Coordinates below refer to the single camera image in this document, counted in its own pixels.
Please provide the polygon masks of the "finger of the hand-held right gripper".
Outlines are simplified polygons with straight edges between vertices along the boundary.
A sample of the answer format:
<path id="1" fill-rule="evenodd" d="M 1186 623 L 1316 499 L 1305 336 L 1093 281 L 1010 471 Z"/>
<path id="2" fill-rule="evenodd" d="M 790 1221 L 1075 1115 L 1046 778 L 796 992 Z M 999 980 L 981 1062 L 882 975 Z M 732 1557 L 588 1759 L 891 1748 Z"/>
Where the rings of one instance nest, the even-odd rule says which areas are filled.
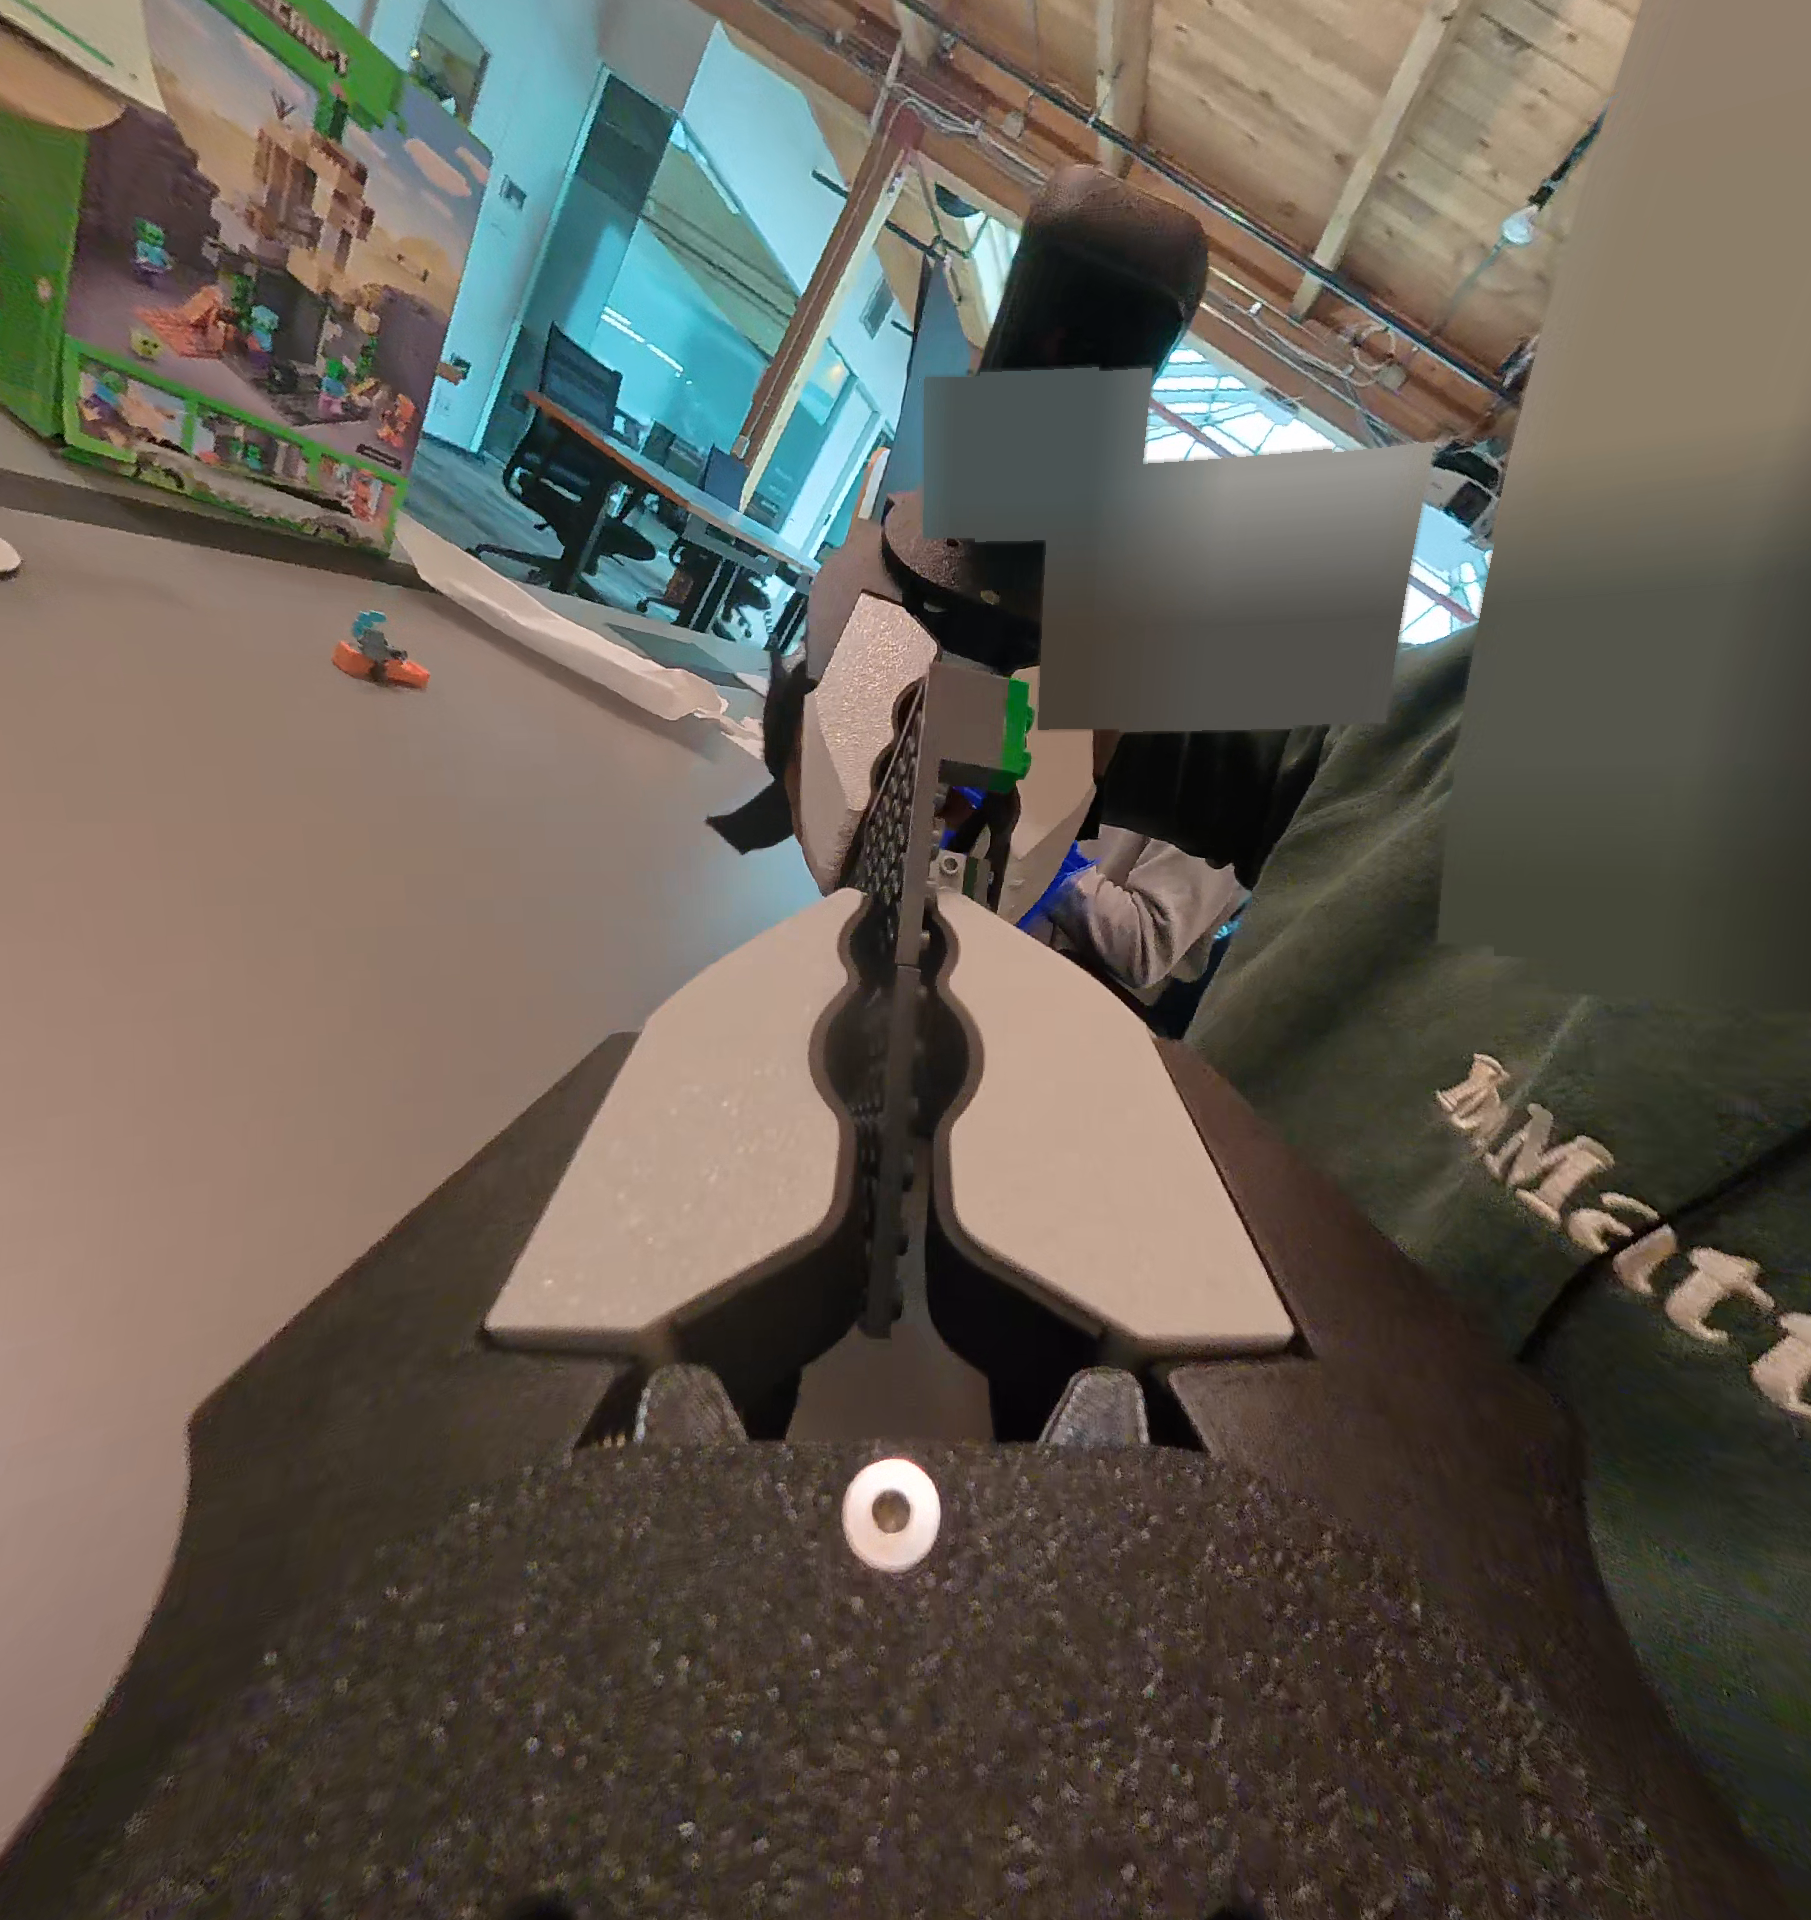
<path id="1" fill-rule="evenodd" d="M 1018 811 L 993 907 L 1002 920 L 1024 920 L 1052 883 L 1084 835 L 1094 794 L 1088 731 L 1034 731 L 1027 743 L 1031 764 L 1015 791 Z"/>
<path id="2" fill-rule="evenodd" d="M 933 667 L 936 641 L 900 606 L 862 594 L 801 704 L 801 856 L 838 892 L 876 797 L 898 709 Z"/>

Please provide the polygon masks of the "office table wooden edge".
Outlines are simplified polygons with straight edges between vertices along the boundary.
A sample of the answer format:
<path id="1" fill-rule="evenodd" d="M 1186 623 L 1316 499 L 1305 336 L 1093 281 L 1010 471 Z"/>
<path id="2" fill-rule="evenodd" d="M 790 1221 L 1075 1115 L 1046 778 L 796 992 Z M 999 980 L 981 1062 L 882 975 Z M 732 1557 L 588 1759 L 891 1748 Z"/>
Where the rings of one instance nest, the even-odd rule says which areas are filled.
<path id="1" fill-rule="evenodd" d="M 773 626 L 773 653 L 786 649 L 801 635 L 801 616 L 808 606 L 808 591 L 819 573 L 814 559 L 796 552 L 774 529 L 752 520 L 749 514 L 725 505 L 719 498 L 699 492 L 698 486 L 681 481 L 668 468 L 654 468 L 636 450 L 606 436 L 585 418 L 576 418 L 560 408 L 550 396 L 523 390 L 527 408 L 541 418 L 550 418 L 557 430 L 591 445 L 591 451 L 614 468 L 618 481 L 633 493 L 654 493 L 671 499 L 684 511 L 684 538 L 714 558 L 719 573 L 705 582 L 704 595 L 684 612 L 681 626 L 690 623 L 698 612 L 714 612 L 725 598 L 726 582 L 738 573 L 779 574 L 790 583 L 786 606 L 781 607 Z"/>

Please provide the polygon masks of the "white printed paper bag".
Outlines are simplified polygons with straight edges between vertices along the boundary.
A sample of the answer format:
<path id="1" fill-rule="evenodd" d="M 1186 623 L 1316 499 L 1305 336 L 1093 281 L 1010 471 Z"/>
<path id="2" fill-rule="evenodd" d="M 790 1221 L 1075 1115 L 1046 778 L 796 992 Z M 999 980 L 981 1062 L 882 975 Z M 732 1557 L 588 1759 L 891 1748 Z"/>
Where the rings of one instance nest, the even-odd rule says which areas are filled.
<path id="1" fill-rule="evenodd" d="M 547 664 L 618 697 L 648 718 L 722 722 L 726 715 L 725 694 L 695 671 L 659 664 L 618 637 L 611 637 L 597 623 L 547 607 L 529 588 L 488 570 L 479 558 L 440 538 L 407 511 L 395 520 L 395 552 L 425 588 L 473 613 L 494 635 L 518 641 Z"/>

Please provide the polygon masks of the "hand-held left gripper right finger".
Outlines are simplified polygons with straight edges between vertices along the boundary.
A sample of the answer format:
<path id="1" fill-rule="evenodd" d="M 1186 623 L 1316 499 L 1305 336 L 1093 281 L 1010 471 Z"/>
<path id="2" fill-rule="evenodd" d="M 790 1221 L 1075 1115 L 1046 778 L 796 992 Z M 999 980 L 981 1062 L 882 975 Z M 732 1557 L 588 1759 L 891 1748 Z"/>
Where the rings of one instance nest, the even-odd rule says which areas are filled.
<path id="1" fill-rule="evenodd" d="M 925 1299 L 993 1420 L 1093 1365 L 1274 1356 L 1296 1321 L 1144 1020 L 969 898 L 936 907 Z"/>

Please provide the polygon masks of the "green toy set box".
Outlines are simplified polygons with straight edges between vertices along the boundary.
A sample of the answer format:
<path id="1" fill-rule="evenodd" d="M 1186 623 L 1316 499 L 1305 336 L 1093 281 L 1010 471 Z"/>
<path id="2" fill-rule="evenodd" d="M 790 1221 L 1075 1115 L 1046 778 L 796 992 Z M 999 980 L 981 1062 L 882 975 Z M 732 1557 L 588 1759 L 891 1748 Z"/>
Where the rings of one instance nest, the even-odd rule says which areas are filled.
<path id="1" fill-rule="evenodd" d="M 328 2 L 0 2 L 0 408 L 385 555 L 488 161 Z"/>

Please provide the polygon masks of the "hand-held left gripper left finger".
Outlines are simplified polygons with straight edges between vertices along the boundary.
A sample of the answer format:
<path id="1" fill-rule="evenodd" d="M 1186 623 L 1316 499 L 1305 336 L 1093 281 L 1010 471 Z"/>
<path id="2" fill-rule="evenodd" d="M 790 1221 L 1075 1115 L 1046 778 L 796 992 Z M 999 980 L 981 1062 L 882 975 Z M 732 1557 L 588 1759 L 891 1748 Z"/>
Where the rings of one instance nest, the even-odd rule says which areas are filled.
<path id="1" fill-rule="evenodd" d="M 829 1076 L 852 1002 L 838 890 L 690 975 L 636 1029 L 485 1312 L 488 1341 L 708 1369 L 746 1429 L 790 1429 L 867 1270 L 855 1130 Z"/>

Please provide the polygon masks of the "grey brick baseplate model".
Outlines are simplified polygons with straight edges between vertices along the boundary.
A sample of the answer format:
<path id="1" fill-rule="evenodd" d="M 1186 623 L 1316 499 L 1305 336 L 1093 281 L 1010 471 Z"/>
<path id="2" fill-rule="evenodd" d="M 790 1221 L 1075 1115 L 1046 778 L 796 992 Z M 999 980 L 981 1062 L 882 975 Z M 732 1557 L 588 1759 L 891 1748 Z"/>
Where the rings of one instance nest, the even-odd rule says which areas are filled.
<path id="1" fill-rule="evenodd" d="M 913 1182 L 936 1107 L 925 1052 L 945 934 L 940 883 L 997 905 L 1031 764 L 1031 685 L 936 659 L 900 701 L 873 800 L 850 845 L 850 1002 L 826 1029 L 829 1086 L 850 1118 L 858 1314 L 885 1338 L 904 1312 Z"/>

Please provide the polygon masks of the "person's right forearm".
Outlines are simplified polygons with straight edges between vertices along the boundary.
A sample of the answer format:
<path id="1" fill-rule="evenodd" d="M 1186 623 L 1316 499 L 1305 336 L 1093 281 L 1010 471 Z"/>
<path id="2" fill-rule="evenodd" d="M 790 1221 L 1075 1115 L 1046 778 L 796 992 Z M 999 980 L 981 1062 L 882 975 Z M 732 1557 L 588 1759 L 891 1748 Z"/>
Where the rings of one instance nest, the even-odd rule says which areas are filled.
<path id="1" fill-rule="evenodd" d="M 1313 781 L 1332 727 L 1093 734 L 1094 818 L 1254 890 Z"/>

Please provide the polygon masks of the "orange toy brick figure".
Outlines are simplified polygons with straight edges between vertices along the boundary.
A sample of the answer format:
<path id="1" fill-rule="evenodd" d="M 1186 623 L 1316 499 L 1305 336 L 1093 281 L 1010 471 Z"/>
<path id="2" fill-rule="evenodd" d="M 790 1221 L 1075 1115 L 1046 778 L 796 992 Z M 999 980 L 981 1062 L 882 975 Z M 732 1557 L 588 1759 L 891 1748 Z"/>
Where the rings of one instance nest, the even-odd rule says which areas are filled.
<path id="1" fill-rule="evenodd" d="M 332 647 L 332 664 L 373 685 L 425 689 L 430 667 L 391 644 L 383 612 L 359 612 L 343 637 Z"/>

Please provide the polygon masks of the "black office chair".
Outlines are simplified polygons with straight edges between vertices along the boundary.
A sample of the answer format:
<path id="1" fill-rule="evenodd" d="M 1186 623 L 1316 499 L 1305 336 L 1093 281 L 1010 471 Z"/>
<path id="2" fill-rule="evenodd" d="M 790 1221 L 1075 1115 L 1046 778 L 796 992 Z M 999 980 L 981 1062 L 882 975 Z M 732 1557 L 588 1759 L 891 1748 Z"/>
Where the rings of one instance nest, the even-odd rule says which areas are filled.
<path id="1" fill-rule="evenodd" d="M 502 487 L 560 538 L 557 558 L 536 559 L 532 574 L 573 594 L 605 558 L 653 562 L 654 544 L 627 523 L 633 480 L 600 445 L 614 436 L 618 370 L 591 358 L 557 324 L 547 327 L 529 421 L 512 450 Z"/>

